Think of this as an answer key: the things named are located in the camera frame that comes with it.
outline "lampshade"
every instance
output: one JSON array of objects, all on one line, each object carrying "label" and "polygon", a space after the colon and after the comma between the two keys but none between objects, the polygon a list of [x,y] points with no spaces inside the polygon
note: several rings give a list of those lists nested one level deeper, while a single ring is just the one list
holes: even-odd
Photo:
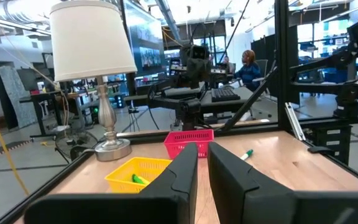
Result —
[{"label": "lampshade", "polygon": [[55,81],[136,72],[118,8],[65,1],[50,13]]}]

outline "marker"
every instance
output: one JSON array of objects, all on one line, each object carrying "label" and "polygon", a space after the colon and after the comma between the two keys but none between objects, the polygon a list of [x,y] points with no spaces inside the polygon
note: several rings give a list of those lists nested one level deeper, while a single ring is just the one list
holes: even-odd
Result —
[{"label": "marker", "polygon": [[133,175],[132,175],[132,182],[133,182],[133,183],[137,183],[137,184],[144,184],[143,181],[140,180],[140,179],[138,178],[138,176],[136,176],[136,174],[133,174]]},{"label": "marker", "polygon": [[241,156],[241,159],[243,161],[246,160],[248,157],[250,157],[252,155],[253,152],[254,152],[253,149],[248,150],[248,152],[246,152],[244,155]]},{"label": "marker", "polygon": [[145,185],[149,185],[150,181],[146,180],[145,178],[141,177],[141,176],[137,176],[137,178],[139,178]]}]

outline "person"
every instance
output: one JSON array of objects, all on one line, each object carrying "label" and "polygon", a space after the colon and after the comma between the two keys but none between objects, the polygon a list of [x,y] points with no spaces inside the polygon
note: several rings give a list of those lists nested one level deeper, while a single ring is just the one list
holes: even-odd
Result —
[{"label": "person", "polygon": [[244,86],[250,91],[255,91],[259,87],[259,82],[253,82],[253,80],[262,77],[260,68],[255,62],[255,52],[253,50],[246,50],[242,53],[241,60],[244,66],[234,74],[234,77],[241,78]]},{"label": "person", "polygon": [[234,71],[234,65],[233,63],[230,63],[229,57],[225,56],[223,59],[223,63],[227,64],[227,67],[229,68],[229,74],[233,74]]}]

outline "blue shirt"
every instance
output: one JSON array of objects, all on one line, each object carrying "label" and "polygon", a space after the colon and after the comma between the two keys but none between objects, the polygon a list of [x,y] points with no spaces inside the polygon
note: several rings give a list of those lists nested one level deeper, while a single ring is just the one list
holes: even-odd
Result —
[{"label": "blue shirt", "polygon": [[241,78],[244,85],[253,84],[258,87],[259,82],[253,82],[254,79],[262,77],[260,74],[259,66],[254,62],[250,65],[244,65],[236,74],[235,78]]}]

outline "green object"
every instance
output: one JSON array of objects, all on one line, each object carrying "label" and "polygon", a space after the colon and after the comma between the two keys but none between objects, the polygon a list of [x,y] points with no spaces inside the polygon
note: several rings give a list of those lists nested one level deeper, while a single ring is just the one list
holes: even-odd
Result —
[{"label": "green object", "polygon": [[253,152],[254,152],[253,149],[248,150],[248,152],[247,152],[248,156],[251,156]]},{"label": "green object", "polygon": [[145,183],[143,183],[142,180],[140,180],[140,179],[136,176],[136,174],[133,174],[133,175],[132,175],[132,182],[133,182],[133,183],[137,183],[137,184],[145,184]]}]

